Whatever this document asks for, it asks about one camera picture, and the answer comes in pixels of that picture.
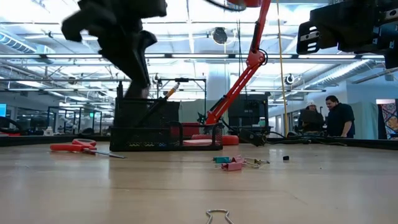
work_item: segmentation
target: person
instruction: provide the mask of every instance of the person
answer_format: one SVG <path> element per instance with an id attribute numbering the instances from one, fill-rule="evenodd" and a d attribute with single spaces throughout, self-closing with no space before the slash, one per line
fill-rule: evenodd
<path id="1" fill-rule="evenodd" d="M 317 114 L 319 114 L 320 117 L 322 117 L 322 122 L 323 122 L 323 116 L 318 112 L 317 106 L 316 106 L 316 104 L 315 104 L 315 102 L 313 100 L 308 101 L 306 106 L 307 106 L 305 108 L 306 110 L 315 111 Z M 305 123 L 305 122 L 303 122 L 301 114 L 298 117 L 298 129 L 302 130 L 305 133 L 322 131 L 322 126 L 323 126 L 323 123 L 317 124 L 317 123 Z"/>
<path id="2" fill-rule="evenodd" d="M 329 136 L 354 138 L 355 124 L 354 112 L 350 105 L 340 103 L 336 96 L 326 98 L 329 109 L 327 132 Z"/>

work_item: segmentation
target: man in black shirt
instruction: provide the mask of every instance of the man in black shirt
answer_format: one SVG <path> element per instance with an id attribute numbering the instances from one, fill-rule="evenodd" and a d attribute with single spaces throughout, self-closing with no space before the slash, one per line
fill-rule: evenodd
<path id="1" fill-rule="evenodd" d="M 328 96 L 326 105 L 329 108 L 328 135 L 344 138 L 354 138 L 354 112 L 350 105 L 340 103 L 336 96 Z"/>

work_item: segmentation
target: person wearing hat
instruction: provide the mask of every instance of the person wearing hat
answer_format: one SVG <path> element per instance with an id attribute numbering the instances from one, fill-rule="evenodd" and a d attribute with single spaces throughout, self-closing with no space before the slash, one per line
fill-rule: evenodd
<path id="1" fill-rule="evenodd" d="M 308 101 L 306 106 L 307 106 L 305 108 L 306 110 L 315 111 L 317 114 L 319 114 L 319 117 L 322 118 L 322 120 L 323 120 L 323 116 L 318 112 L 317 106 L 313 100 Z M 305 133 L 319 132 L 319 131 L 322 131 L 322 124 L 320 124 L 320 123 L 305 123 L 302 121 L 302 115 L 300 114 L 300 116 L 298 117 L 298 129 L 302 130 Z"/>

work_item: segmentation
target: red robot arm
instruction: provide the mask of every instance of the red robot arm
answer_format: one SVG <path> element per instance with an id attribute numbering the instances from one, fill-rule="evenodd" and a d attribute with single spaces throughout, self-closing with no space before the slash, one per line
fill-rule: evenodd
<path id="1" fill-rule="evenodd" d="M 260 16 L 254 28 L 253 40 L 251 42 L 250 52 L 246 65 L 248 66 L 242 75 L 238 78 L 232 88 L 224 95 L 210 110 L 207 112 L 206 124 L 217 123 L 225 111 L 229 108 L 231 103 L 240 94 L 241 90 L 248 83 L 251 77 L 255 74 L 257 69 L 266 62 L 266 53 L 260 50 L 260 42 L 262 31 L 266 23 L 266 17 L 269 10 L 271 0 L 263 0 L 261 4 Z"/>

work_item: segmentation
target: monitor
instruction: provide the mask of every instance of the monitor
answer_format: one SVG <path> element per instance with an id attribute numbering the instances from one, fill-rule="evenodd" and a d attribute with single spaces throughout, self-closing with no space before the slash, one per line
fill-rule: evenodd
<path id="1" fill-rule="evenodd" d="M 0 116 L 6 117 L 7 114 L 7 104 L 0 103 Z"/>

